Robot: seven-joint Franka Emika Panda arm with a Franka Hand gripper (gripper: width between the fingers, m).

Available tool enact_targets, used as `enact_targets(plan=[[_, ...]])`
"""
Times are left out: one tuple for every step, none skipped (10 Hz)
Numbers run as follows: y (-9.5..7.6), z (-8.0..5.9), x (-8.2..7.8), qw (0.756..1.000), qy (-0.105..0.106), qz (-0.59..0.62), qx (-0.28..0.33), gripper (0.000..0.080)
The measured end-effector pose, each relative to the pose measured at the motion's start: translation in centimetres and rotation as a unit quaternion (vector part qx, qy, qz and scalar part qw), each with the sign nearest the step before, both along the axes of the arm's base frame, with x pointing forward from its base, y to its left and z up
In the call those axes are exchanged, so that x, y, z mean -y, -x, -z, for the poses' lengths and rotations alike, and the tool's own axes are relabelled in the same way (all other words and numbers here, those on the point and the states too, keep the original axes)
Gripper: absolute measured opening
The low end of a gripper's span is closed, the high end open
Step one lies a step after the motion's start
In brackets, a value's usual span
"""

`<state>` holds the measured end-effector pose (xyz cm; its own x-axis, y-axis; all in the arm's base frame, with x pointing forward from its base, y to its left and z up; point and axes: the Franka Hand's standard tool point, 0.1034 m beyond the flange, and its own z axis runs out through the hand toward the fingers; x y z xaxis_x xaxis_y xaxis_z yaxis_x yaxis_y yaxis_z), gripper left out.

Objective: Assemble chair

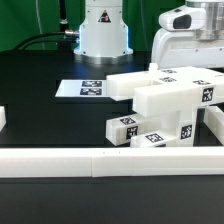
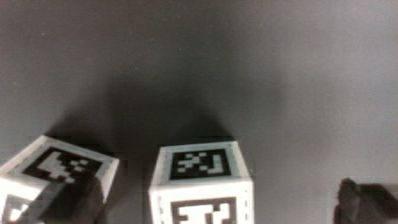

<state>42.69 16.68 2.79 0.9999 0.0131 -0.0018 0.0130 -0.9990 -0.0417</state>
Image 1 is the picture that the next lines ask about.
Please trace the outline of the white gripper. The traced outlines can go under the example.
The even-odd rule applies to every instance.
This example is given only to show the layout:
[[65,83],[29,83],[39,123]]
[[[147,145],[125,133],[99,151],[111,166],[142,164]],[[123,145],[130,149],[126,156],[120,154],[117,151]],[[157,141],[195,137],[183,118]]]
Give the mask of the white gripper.
[[154,37],[151,62],[160,69],[193,66],[224,68],[224,40],[196,40],[193,31],[159,29]]

